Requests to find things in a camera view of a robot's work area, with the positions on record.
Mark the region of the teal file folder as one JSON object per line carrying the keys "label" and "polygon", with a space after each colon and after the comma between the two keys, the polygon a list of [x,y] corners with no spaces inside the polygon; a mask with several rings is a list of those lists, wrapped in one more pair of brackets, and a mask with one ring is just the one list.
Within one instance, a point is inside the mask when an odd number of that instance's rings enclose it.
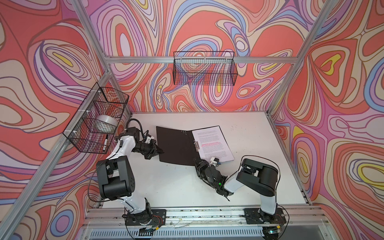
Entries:
{"label": "teal file folder", "polygon": [[156,127],[158,146],[164,151],[160,161],[168,164],[194,166],[201,159],[192,135],[192,130],[175,130]]}

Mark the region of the printed paper sheet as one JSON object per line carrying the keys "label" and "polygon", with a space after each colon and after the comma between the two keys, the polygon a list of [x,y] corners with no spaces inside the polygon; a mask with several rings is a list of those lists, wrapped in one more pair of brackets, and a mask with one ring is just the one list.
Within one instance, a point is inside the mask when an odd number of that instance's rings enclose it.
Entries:
{"label": "printed paper sheet", "polygon": [[199,157],[210,161],[216,158],[220,163],[235,160],[220,126],[192,130]]}

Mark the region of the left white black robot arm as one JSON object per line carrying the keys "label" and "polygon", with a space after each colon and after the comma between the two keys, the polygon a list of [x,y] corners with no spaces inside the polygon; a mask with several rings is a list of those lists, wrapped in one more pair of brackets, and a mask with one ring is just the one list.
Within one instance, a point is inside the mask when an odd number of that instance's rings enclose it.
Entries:
{"label": "left white black robot arm", "polygon": [[135,193],[136,182],[129,162],[132,152],[140,153],[149,160],[164,151],[153,137],[140,141],[138,134],[121,134],[113,152],[107,159],[97,162],[99,191],[103,199],[118,202],[125,207],[126,219],[148,225],[154,216],[149,201]]}

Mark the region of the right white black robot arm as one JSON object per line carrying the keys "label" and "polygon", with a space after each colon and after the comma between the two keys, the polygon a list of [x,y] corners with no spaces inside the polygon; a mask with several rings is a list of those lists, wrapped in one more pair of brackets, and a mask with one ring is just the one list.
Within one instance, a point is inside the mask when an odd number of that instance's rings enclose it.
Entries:
{"label": "right white black robot arm", "polygon": [[224,176],[217,166],[217,159],[206,161],[195,158],[195,169],[199,179],[213,188],[217,194],[228,198],[238,189],[246,186],[260,195],[261,206],[254,221],[271,224],[277,212],[276,189],[280,173],[274,166],[251,160],[243,156],[239,169],[231,176]]}

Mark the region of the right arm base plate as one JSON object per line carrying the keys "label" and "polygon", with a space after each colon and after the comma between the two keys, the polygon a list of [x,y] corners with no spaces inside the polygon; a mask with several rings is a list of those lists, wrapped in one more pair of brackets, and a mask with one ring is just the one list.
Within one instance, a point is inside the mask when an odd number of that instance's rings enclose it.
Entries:
{"label": "right arm base plate", "polygon": [[277,208],[274,215],[264,213],[261,208],[246,208],[244,209],[243,218],[247,224],[267,224],[267,225],[284,225],[287,223],[285,214],[282,208]]}

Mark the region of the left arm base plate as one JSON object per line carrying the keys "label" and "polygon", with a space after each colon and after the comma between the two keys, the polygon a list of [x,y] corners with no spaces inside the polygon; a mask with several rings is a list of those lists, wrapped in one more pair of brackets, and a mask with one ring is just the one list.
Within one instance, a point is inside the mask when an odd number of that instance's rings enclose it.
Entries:
{"label": "left arm base plate", "polygon": [[155,209],[151,213],[148,211],[139,214],[125,213],[122,218],[126,226],[161,227],[166,223],[166,216],[166,209]]}

